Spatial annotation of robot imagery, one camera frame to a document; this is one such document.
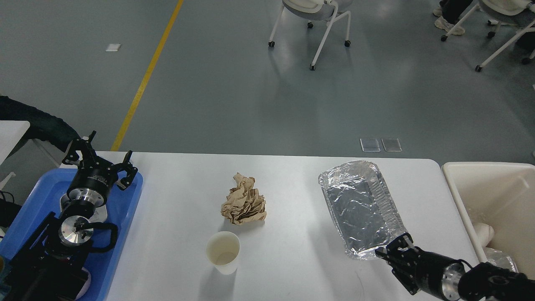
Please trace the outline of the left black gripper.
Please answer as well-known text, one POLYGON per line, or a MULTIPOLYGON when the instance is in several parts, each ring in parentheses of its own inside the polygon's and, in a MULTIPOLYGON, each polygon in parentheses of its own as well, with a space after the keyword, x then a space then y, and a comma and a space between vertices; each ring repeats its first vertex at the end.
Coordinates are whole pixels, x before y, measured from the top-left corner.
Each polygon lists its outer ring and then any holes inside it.
POLYGON ((71 200, 81 199, 94 206, 104 206, 114 183, 120 190, 126 190, 134 181, 138 168, 130 161, 132 150, 126 153, 122 162, 113 164, 111 168, 97 168, 101 166, 101 158, 92 147, 95 135, 96 131, 92 131, 86 138, 73 139, 67 147, 62 164, 79 168, 67 190, 67 196, 71 200), (118 174, 123 171, 126 172, 125 176, 118 179, 118 174))

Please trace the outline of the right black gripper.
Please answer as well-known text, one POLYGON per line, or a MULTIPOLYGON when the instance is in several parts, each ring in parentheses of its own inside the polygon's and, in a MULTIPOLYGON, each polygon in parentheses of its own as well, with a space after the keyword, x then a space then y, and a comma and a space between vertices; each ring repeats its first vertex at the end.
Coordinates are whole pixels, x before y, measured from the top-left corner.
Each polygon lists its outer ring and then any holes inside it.
POLYGON ((458 301, 458 284, 462 276, 462 261, 413 245, 412 236, 403 233, 375 255, 395 264, 392 274, 411 295, 423 291, 443 301, 458 301))

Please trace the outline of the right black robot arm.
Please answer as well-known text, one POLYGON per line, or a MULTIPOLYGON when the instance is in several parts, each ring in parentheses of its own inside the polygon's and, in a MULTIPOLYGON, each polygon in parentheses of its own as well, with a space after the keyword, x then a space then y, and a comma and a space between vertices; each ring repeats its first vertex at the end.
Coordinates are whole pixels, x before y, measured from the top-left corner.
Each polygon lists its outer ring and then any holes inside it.
POLYGON ((442 301, 533 301, 535 283, 524 273, 488 262, 470 265, 413 244, 409 233, 375 251, 411 294, 422 291, 442 301))

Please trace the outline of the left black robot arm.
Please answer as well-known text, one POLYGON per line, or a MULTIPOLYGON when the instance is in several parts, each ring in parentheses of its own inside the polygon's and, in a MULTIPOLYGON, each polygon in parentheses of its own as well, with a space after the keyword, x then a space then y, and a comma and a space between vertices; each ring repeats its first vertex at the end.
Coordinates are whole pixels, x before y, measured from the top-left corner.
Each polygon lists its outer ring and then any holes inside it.
POLYGON ((2 301, 102 301, 138 205, 132 151, 98 156, 96 132, 70 143, 63 164, 36 183, 1 240, 2 301))

